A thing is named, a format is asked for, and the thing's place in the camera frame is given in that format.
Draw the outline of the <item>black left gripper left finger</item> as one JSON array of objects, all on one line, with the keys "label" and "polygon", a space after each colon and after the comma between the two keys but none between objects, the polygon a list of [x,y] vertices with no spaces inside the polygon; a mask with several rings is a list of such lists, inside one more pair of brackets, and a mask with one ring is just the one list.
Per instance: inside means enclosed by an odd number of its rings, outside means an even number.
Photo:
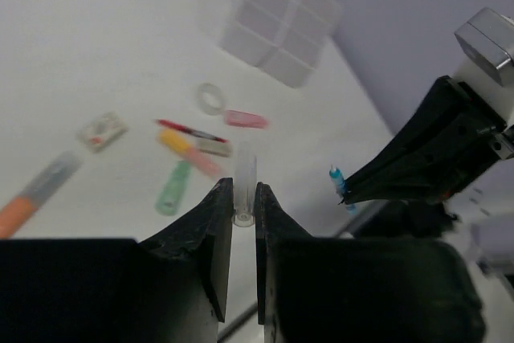
[{"label": "black left gripper left finger", "polygon": [[144,241],[1,243],[4,342],[213,342],[226,317],[233,181]]}]

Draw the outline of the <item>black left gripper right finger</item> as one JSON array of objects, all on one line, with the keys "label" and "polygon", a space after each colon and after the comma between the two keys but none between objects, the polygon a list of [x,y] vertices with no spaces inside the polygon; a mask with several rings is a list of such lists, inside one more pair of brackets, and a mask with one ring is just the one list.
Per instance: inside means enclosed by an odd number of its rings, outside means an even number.
[{"label": "black left gripper right finger", "polygon": [[481,342],[483,304],[437,239],[310,235],[255,193],[258,322],[267,342]]}]

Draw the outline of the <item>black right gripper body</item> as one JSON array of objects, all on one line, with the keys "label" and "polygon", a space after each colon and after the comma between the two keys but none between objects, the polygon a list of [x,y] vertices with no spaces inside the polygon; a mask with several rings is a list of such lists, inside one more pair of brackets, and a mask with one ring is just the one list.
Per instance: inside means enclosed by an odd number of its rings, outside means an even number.
[{"label": "black right gripper body", "polygon": [[437,235],[452,231],[460,217],[443,203],[468,187],[502,157],[513,155],[513,127],[482,96],[462,81],[442,76],[438,98],[445,109],[437,145]]}]

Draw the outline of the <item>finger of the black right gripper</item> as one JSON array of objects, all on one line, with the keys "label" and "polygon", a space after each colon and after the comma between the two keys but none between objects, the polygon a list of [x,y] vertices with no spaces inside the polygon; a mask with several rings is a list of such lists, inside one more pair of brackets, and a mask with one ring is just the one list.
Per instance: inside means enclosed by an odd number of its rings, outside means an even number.
[{"label": "finger of the black right gripper", "polygon": [[403,200],[440,203],[459,191],[462,174],[449,174],[434,181],[423,176],[407,178],[372,174],[367,178],[352,176],[346,182],[344,203],[359,203],[370,200]]},{"label": "finger of the black right gripper", "polygon": [[367,178],[372,174],[395,177],[423,176],[430,181],[438,178],[440,156],[437,145],[441,141],[445,109],[438,98],[443,94],[437,80],[418,106],[415,114],[393,140],[367,165],[353,175]]}]

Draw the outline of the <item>blue gel pen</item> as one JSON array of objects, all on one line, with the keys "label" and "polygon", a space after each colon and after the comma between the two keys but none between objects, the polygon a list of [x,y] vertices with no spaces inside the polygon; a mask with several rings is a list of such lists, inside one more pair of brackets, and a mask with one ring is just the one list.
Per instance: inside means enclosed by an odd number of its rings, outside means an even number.
[{"label": "blue gel pen", "polygon": [[343,174],[341,172],[341,170],[339,168],[337,168],[336,166],[332,165],[329,172],[328,172],[328,175],[335,187],[335,190],[338,194],[338,196],[340,197],[341,199],[341,204],[345,206],[345,209],[350,213],[350,214],[356,214],[357,213],[357,208],[354,204],[348,204],[346,201],[345,201],[345,194],[346,194],[346,180],[345,178],[343,177]]}]

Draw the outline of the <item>clear plastic pen cap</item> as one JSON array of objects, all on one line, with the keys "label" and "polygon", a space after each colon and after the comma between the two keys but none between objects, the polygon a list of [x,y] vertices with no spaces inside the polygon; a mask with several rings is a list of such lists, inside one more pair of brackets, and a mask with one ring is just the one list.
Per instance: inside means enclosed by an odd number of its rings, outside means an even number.
[{"label": "clear plastic pen cap", "polygon": [[238,148],[233,179],[234,213],[232,223],[237,227],[251,227],[255,223],[254,202],[257,185],[257,160],[247,142]]}]

